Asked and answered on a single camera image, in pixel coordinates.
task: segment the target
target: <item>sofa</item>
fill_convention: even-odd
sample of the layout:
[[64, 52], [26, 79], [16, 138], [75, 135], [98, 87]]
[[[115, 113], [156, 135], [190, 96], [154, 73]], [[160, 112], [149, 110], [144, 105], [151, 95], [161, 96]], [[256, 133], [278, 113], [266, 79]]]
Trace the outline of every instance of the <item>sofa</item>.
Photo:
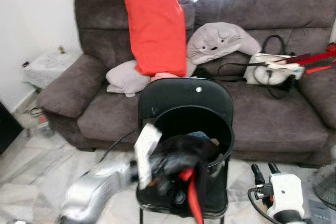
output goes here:
[[[247, 30], [260, 44], [280, 35], [286, 52], [325, 52], [336, 17], [336, 0], [180, 0], [186, 41], [206, 23], [227, 22]], [[124, 94], [107, 93], [106, 73], [133, 60], [124, 0], [75, 0], [83, 55], [44, 89], [37, 104], [50, 125], [79, 150], [108, 148], [136, 128], [137, 102]], [[279, 41], [266, 52], [277, 54]], [[223, 79], [241, 77], [250, 56], [234, 52], [207, 62], [205, 68], [233, 97], [235, 146], [233, 157], [260, 161], [323, 165], [336, 145], [336, 70], [305, 75], [283, 99], [266, 87]], [[136, 136], [116, 146], [133, 149]]]

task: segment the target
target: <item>marble floor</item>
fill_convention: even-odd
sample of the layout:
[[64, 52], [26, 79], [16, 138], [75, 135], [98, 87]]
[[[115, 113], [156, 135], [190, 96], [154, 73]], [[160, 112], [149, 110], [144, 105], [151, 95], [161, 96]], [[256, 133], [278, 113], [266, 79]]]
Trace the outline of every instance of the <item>marble floor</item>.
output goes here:
[[[0, 157], [0, 223], [13, 223], [14, 220], [40, 224], [57, 223], [68, 187], [91, 169], [104, 152], [105, 150], [80, 152], [58, 134], [50, 138], [36, 135], [27, 139], [23, 131]], [[120, 152], [114, 151], [107, 158], [113, 160], [119, 154]], [[256, 163], [264, 175], [269, 174], [267, 163]], [[229, 162], [229, 206], [225, 223], [270, 223], [256, 213], [247, 198], [247, 190], [254, 187], [251, 164], [252, 162], [238, 159], [231, 159]], [[308, 217], [307, 202], [309, 199], [316, 200], [311, 189], [316, 170], [290, 164], [279, 164], [278, 167], [283, 172], [293, 173], [301, 178]], [[139, 207], [134, 190], [135, 187], [131, 186], [114, 195], [98, 224], [139, 223]], [[152, 212], [145, 212], [144, 220], [145, 223], [152, 224], [195, 223], [192, 218], [182, 219]], [[206, 223], [219, 223], [219, 220], [206, 220]]]

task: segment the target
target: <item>white tablecloth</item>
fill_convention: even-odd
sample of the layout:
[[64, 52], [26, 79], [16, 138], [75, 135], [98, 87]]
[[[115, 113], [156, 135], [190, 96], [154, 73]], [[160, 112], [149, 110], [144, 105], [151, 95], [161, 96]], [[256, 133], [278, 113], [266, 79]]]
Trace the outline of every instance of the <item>white tablecloth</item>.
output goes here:
[[60, 53], [42, 55], [23, 68], [22, 81], [44, 89], [68, 69], [79, 56], [80, 54]]

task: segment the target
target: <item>black chair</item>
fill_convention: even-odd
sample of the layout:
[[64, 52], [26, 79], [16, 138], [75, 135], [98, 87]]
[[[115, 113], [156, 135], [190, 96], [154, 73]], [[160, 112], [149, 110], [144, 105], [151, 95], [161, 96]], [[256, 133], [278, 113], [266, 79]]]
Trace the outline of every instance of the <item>black chair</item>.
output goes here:
[[[228, 91], [207, 79], [156, 80], [141, 92], [138, 101], [139, 127], [149, 119], [154, 119], [154, 125], [163, 132], [161, 140], [173, 135], [203, 131], [209, 138], [219, 141], [222, 156], [208, 164], [204, 217], [220, 218], [223, 224], [228, 204], [228, 161], [234, 143], [233, 101]], [[137, 189], [136, 198], [140, 204], [140, 224], [143, 224], [143, 210], [174, 214], [168, 205], [149, 202], [141, 190]], [[187, 217], [190, 213], [178, 215]]]

